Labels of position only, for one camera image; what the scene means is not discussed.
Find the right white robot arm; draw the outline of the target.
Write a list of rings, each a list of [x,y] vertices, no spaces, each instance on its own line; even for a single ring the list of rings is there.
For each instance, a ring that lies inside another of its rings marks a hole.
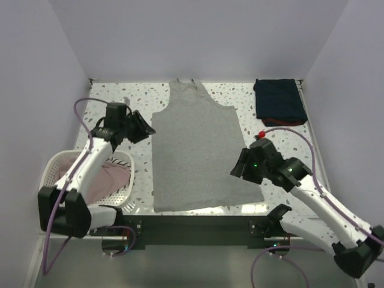
[[[319,185],[309,167],[297,158],[283,158],[269,139],[244,148],[230,174],[255,184],[268,179],[307,205],[320,223],[279,204],[267,215],[269,232],[275,236],[287,232],[311,242],[332,255],[348,276],[361,278],[382,253],[383,227],[373,227],[350,212]]]

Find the navy basketball tank top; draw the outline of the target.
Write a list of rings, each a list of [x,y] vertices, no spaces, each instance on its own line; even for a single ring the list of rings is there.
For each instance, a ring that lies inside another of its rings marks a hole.
[[[294,79],[257,79],[256,118],[267,127],[299,126],[308,121]]]

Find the grey garment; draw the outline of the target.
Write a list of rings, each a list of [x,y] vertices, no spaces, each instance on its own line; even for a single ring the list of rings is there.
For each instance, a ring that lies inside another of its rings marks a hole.
[[[171,80],[169,90],[167,107],[152,116],[154,211],[262,202],[257,184],[230,175],[245,147],[235,108],[199,80]]]

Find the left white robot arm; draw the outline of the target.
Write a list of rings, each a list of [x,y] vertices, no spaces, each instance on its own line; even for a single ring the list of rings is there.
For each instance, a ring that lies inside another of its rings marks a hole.
[[[118,235],[124,229],[121,209],[89,204],[89,188],[102,165],[125,139],[136,144],[155,134],[155,130],[139,111],[124,103],[107,103],[105,116],[86,132],[85,147],[68,172],[38,192],[40,227],[46,235],[82,238],[101,227],[110,235]]]

